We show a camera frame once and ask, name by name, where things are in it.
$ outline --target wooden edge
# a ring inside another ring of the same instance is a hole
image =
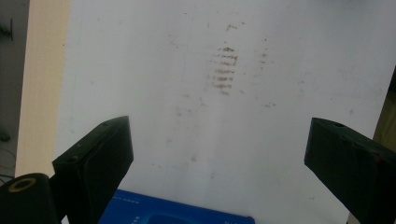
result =
[[[52,175],[69,0],[30,1],[15,175]]]

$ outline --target white board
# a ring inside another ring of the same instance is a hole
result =
[[[312,117],[372,136],[396,2],[72,1],[55,156],[129,115],[122,189],[257,223],[345,223],[304,166]]]

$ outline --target brass ring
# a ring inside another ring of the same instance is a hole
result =
[[[17,182],[13,183],[11,186],[9,186],[8,191],[11,193],[21,192],[26,189],[29,189],[34,184],[35,184],[35,178],[27,177],[27,178],[20,179]]]

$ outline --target black wire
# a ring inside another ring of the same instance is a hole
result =
[[[0,176],[2,176],[2,177],[6,177],[6,178],[10,178],[10,179],[13,179],[13,178],[15,178],[14,176],[12,176],[12,175],[0,175]]]

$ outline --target blue box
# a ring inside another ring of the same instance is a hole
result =
[[[255,224],[240,217],[118,189],[100,224]]]

